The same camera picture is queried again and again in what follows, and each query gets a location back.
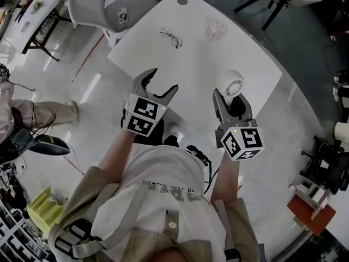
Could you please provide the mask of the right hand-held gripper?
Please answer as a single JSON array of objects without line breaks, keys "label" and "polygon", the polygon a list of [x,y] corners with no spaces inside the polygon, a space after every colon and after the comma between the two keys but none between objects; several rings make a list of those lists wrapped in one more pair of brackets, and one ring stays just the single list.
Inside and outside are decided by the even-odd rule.
[{"label": "right hand-held gripper", "polygon": [[262,130],[252,119],[252,109],[242,93],[227,105],[217,88],[213,91],[213,104],[221,126],[231,126],[232,117],[240,121],[235,126],[223,130],[220,126],[215,131],[216,147],[223,148],[231,160],[253,159],[264,150]]}]

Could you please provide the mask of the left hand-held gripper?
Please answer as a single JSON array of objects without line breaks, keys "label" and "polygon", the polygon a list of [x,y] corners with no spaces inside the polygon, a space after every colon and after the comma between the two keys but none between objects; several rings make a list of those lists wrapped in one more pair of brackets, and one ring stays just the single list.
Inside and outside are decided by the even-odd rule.
[{"label": "left hand-held gripper", "polygon": [[160,96],[148,93],[147,86],[157,70],[148,69],[134,78],[130,97],[124,105],[121,128],[148,137],[163,117],[179,87],[173,85]]}]

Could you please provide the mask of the person's right forearm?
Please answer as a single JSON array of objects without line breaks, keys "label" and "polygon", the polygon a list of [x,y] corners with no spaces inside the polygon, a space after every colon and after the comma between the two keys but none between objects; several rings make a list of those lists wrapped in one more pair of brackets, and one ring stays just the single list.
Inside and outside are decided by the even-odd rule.
[{"label": "person's right forearm", "polygon": [[239,161],[233,161],[225,152],[212,190],[210,203],[222,200],[225,204],[238,198]]}]

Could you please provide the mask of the person's black trousers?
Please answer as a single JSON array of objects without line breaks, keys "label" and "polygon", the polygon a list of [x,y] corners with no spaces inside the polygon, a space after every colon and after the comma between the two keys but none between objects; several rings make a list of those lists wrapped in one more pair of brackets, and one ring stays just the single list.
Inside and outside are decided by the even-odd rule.
[{"label": "person's black trousers", "polygon": [[136,135],[134,139],[135,144],[140,145],[149,145],[149,146],[174,146],[179,147],[178,144],[178,137],[170,136],[169,135],[169,128],[175,123],[170,123],[167,125],[167,137],[163,139],[163,136],[165,134],[165,122],[163,119],[159,121],[157,126],[154,128],[152,133],[149,135],[149,137]]}]

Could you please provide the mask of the thin-rimmed round eyeglasses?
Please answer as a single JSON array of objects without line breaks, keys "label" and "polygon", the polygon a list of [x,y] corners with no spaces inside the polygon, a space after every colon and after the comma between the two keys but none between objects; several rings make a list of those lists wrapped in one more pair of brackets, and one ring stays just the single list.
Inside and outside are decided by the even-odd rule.
[{"label": "thin-rimmed round eyeglasses", "polygon": [[174,46],[176,49],[179,49],[182,46],[181,38],[175,36],[169,28],[162,28],[158,33],[163,37],[169,38],[172,46]]}]

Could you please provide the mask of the black hip-worn device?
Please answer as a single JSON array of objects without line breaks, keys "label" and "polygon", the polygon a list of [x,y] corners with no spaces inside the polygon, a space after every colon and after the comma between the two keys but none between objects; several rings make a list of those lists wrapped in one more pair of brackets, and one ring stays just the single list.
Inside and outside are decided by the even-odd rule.
[{"label": "black hip-worn device", "polygon": [[212,163],[210,159],[194,145],[188,145],[186,151],[197,157],[205,166],[209,166]]}]

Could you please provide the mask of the person's white printed shirt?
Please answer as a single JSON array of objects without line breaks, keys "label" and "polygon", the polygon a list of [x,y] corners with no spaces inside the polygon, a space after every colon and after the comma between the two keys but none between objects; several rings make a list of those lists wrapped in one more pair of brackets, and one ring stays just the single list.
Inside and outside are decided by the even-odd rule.
[{"label": "person's white printed shirt", "polygon": [[164,248],[180,248],[188,261],[225,262],[226,230],[203,196],[204,166],[173,146],[136,145],[116,193],[97,212],[92,235],[108,239],[128,222],[134,199],[142,201],[125,236],[105,254],[112,262],[146,262]]}]

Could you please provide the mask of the small printed photo card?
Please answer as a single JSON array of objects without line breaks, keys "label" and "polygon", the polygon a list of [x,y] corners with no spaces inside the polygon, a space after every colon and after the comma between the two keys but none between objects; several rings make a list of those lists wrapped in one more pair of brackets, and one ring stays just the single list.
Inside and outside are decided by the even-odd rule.
[{"label": "small printed photo card", "polygon": [[118,22],[120,24],[125,24],[128,22],[129,18],[128,18],[128,11],[126,7],[118,9],[117,14],[118,14]]}]

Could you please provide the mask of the white grey-seated chair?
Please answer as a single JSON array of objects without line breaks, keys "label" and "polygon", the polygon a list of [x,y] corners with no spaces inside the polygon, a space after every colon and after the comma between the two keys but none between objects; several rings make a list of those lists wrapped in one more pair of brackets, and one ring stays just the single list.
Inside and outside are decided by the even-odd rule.
[{"label": "white grey-seated chair", "polygon": [[[108,46],[114,48],[156,4],[157,0],[68,0],[68,10],[74,26],[102,29]],[[117,11],[123,7],[127,8],[129,20],[120,24]]]}]

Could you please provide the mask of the white round-legged counter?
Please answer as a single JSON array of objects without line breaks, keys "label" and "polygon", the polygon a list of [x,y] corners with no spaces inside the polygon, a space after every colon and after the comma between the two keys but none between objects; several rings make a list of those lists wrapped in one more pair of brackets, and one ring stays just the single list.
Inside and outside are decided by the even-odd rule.
[{"label": "white round-legged counter", "polygon": [[349,123],[337,122],[334,126],[334,138],[349,143]]}]

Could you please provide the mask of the black office chair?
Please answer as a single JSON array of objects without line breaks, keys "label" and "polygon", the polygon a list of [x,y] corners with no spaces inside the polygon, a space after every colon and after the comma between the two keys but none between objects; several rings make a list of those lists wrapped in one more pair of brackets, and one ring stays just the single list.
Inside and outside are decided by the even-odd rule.
[{"label": "black office chair", "polygon": [[314,140],[313,153],[301,152],[310,158],[310,162],[300,171],[303,176],[318,186],[335,195],[338,191],[346,191],[349,187],[349,152],[343,147],[326,143],[317,136]]}]

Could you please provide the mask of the white black-legged side table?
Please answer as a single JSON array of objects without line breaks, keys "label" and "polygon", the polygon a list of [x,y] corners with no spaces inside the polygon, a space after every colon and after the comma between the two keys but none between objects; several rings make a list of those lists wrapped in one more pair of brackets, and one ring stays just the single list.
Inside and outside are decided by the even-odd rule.
[{"label": "white black-legged side table", "polygon": [[[41,7],[35,14],[32,15],[31,11],[33,8],[33,4],[36,1],[43,1],[44,6]],[[62,16],[58,12],[57,6],[59,6],[59,4],[60,4],[60,0],[33,0],[30,3],[27,10],[23,14],[22,18],[20,18],[19,22],[14,27],[14,31],[11,36],[11,44],[16,49],[17,52],[21,54],[26,54],[28,50],[39,49],[44,51],[53,60],[59,61],[59,59],[55,58],[53,54],[51,54],[45,47],[47,42],[41,45],[37,41],[35,41],[36,32],[47,17],[49,16],[55,17],[58,19],[59,22],[61,21],[71,22],[71,19]]]}]

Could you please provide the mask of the lime green plastic crate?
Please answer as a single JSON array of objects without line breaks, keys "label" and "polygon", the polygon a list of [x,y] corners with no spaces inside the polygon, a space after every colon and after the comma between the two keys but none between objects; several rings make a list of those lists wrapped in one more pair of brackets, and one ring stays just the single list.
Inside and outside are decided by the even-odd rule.
[{"label": "lime green plastic crate", "polygon": [[66,204],[58,201],[46,187],[28,206],[27,213],[33,223],[43,232],[49,233],[60,220]]}]

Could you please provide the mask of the black harness buckle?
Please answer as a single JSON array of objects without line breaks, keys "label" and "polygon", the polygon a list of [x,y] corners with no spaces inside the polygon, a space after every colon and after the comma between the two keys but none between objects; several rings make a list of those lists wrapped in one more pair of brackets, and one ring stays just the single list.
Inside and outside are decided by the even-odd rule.
[{"label": "black harness buckle", "polygon": [[84,262],[92,254],[86,254],[80,245],[90,241],[92,223],[80,218],[67,228],[55,224],[49,233],[49,245],[58,262]]}]

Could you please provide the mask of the white storage rack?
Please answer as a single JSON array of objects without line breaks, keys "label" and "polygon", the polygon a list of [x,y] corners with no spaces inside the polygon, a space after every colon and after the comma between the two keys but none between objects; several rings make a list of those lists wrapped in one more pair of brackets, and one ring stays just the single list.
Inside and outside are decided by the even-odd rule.
[{"label": "white storage rack", "polygon": [[9,210],[0,200],[0,259],[5,262],[44,262],[48,256],[29,232],[20,210]]}]

